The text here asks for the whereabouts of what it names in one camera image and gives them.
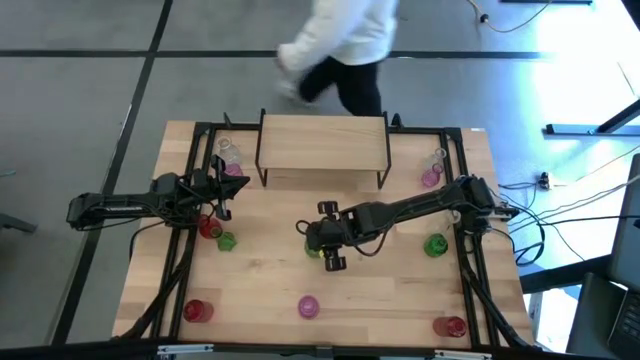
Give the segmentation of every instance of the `sneaker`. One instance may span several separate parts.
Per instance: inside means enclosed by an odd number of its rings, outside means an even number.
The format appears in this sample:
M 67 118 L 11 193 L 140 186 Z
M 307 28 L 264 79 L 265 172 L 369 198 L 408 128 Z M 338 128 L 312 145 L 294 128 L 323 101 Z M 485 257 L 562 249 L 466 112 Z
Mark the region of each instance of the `sneaker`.
M 284 96 L 288 100 L 302 106 L 312 107 L 314 103 L 305 101 L 298 93 L 298 87 L 291 81 L 286 79 L 280 79 L 276 84 L 276 90 L 280 95 Z

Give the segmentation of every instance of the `black pants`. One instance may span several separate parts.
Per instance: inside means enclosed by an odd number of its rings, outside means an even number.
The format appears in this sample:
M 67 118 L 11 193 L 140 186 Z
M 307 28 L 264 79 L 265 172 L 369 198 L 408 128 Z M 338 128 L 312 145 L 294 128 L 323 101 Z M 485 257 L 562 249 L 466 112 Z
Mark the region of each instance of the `black pants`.
M 332 84 L 338 87 L 340 102 L 354 116 L 381 116 L 378 91 L 378 63 L 349 66 L 328 57 L 316 65 L 300 83 L 300 97 L 315 101 Z

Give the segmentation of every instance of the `gray floor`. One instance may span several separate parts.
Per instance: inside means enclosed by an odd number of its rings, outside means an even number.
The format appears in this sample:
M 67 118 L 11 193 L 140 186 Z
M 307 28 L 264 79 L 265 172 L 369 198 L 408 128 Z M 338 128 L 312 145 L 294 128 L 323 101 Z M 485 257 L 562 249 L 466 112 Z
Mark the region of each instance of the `gray floor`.
M 621 67 L 615 52 L 599 54 L 619 35 L 604 26 L 615 13 L 609 3 L 554 5 L 522 31 L 500 35 L 477 28 L 465 0 L 401 0 L 396 50 L 553 51 L 567 56 L 388 60 L 380 74 L 384 108 L 400 113 L 410 125 L 487 128 L 503 183 L 532 180 L 541 171 L 575 180 L 637 143 L 551 139 L 540 131 L 549 122 L 599 123 L 636 99 L 629 65 Z M 480 4 L 496 26 L 504 27 L 540 7 L 497 0 Z M 300 0 L 175 1 L 161 49 L 271 50 L 293 38 L 309 5 Z M 146 49 L 161 7 L 162 1 L 150 0 L 65 0 L 56 5 L 6 0 L 0 3 L 0 49 Z M 47 341 L 82 238 L 64 223 L 67 203 L 100 188 L 141 64 L 141 59 L 0 58 L 0 171 L 17 170 L 13 177 L 0 178 L 0 211 L 40 224 L 33 236 L 2 232 L 0 347 Z M 146 191 L 167 120 L 220 121 L 226 111 L 233 121 L 255 122 L 262 107 L 272 113 L 345 113 L 334 91 L 316 109 L 293 106 L 274 93 L 276 78 L 273 59 L 156 60 L 116 191 Z M 628 159 L 612 167 L 606 184 L 624 180 Z M 538 194 L 534 209 L 555 207 L 604 186 L 582 184 Z M 619 195 L 576 216 L 600 214 L 602 208 L 615 213 Z M 561 230 L 576 251 L 594 257 L 610 248 L 614 225 Z M 128 239 L 136 226 L 103 232 L 70 341 L 109 337 L 126 276 Z M 517 233 L 518 246 L 536 241 L 536 231 Z M 540 267 L 577 260 L 557 234 L 549 231 L 547 236 Z M 18 306 L 30 309 L 27 321 Z

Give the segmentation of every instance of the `person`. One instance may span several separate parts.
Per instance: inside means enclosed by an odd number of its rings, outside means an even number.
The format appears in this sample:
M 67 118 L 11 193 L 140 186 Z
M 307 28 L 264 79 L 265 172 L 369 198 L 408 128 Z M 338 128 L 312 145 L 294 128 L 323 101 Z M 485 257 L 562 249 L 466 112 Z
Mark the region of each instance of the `person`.
M 342 105 L 355 116 L 381 116 L 378 66 L 391 51 L 398 0 L 315 0 L 313 15 L 293 43 L 278 46 L 277 64 L 289 98 L 313 103 L 336 84 Z

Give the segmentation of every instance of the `wooden bench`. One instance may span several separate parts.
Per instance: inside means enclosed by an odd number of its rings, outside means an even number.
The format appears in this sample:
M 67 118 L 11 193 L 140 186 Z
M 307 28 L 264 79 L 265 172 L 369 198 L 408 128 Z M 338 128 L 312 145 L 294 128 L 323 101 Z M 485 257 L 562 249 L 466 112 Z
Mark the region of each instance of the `wooden bench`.
M 300 169 L 375 171 L 382 189 L 391 169 L 386 113 L 356 117 L 263 112 L 256 168 L 265 187 L 269 169 Z

